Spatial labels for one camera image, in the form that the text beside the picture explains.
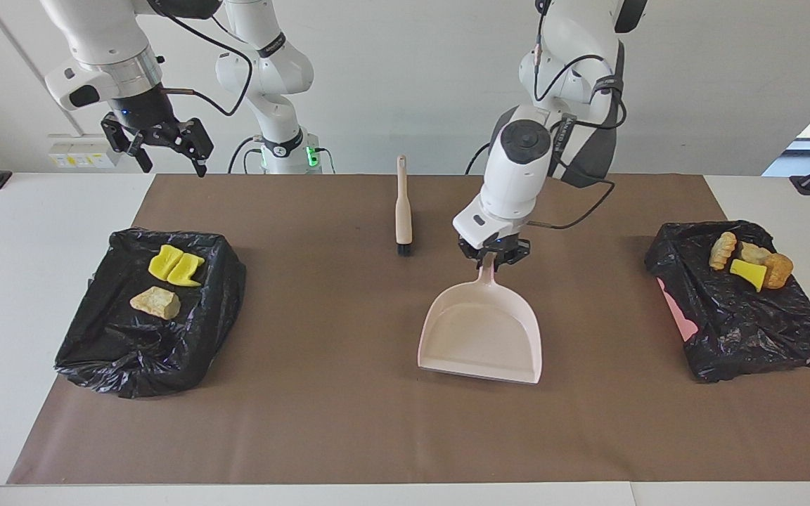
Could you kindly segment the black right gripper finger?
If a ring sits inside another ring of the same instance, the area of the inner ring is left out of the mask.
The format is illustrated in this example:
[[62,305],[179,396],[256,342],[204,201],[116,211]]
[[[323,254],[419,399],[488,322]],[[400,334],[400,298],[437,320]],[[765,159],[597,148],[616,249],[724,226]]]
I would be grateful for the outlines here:
[[186,122],[180,122],[178,128],[179,152],[189,158],[197,176],[205,177],[207,160],[214,150],[205,125],[198,118],[192,118]]
[[131,130],[131,137],[129,137],[116,116],[103,116],[101,128],[112,150],[134,158],[143,173],[151,173],[153,163],[144,148],[146,140],[144,131]]

